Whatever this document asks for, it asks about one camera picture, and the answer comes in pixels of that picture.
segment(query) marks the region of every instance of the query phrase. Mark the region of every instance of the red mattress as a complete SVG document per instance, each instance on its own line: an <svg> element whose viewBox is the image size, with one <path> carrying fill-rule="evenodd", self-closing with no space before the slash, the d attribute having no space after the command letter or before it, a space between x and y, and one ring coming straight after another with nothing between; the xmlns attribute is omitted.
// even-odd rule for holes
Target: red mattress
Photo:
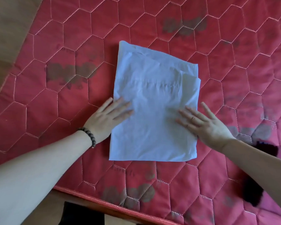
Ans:
<svg viewBox="0 0 281 225"><path fill-rule="evenodd" d="M0 164L74 132L113 95L120 40L198 63L199 102L239 139L281 145L281 0L44 0L0 92ZM281 224L239 197L230 160L201 142L197 153L109 161L107 139L55 188L159 224Z"/></svg>

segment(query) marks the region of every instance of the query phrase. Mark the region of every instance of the forearm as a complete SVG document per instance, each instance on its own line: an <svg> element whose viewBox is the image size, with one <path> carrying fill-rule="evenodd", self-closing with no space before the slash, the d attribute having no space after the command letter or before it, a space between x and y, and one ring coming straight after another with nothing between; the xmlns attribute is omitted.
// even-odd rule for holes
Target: forearm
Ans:
<svg viewBox="0 0 281 225"><path fill-rule="evenodd" d="M0 225L20 224L91 146L78 131L0 166Z"/></svg>
<svg viewBox="0 0 281 225"><path fill-rule="evenodd" d="M281 159L239 140L230 140L223 153L253 178L281 207Z"/></svg>

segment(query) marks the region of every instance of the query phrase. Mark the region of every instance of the beaded bracelet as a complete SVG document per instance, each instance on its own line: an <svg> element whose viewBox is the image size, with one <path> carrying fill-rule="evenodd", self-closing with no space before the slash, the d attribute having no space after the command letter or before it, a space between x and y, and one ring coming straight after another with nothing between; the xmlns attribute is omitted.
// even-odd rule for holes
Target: beaded bracelet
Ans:
<svg viewBox="0 0 281 225"><path fill-rule="evenodd" d="M80 128L78 128L78 130L82 130L90 137L90 139L92 140L92 148L94 148L96 146L96 141L95 141L94 135L85 127L80 127Z"/></svg>

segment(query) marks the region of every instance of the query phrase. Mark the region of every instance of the dark object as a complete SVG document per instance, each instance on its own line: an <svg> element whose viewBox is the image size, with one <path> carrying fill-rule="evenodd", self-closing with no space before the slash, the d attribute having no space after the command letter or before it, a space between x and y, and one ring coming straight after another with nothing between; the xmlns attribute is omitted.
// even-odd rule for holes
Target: dark object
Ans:
<svg viewBox="0 0 281 225"><path fill-rule="evenodd" d="M92 140L92 148L94 148L96 146L96 141L95 141L94 135L85 127L80 127L80 128L78 128L78 130L82 130L90 137L90 139Z"/></svg>
<svg viewBox="0 0 281 225"><path fill-rule="evenodd" d="M256 145L252 145L260 151L263 151L267 154L273 155L277 157L278 155L278 147L274 145L270 145L263 142L257 142ZM243 199L249 203L251 203L254 207L256 207L262 198L263 188L257 184L250 176L248 176L244 181L243 188Z"/></svg>
<svg viewBox="0 0 281 225"><path fill-rule="evenodd" d="M104 213L65 201L59 225L104 225Z"/></svg>

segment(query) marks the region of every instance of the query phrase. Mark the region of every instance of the white cloth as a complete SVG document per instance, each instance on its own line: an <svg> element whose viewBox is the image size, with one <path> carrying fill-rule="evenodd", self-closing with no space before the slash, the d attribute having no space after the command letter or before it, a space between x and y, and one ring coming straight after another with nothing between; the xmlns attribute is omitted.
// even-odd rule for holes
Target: white cloth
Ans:
<svg viewBox="0 0 281 225"><path fill-rule="evenodd" d="M177 110L197 109L198 65L120 41L113 97L134 114L111 133L109 160L188 161L197 138L175 122Z"/></svg>

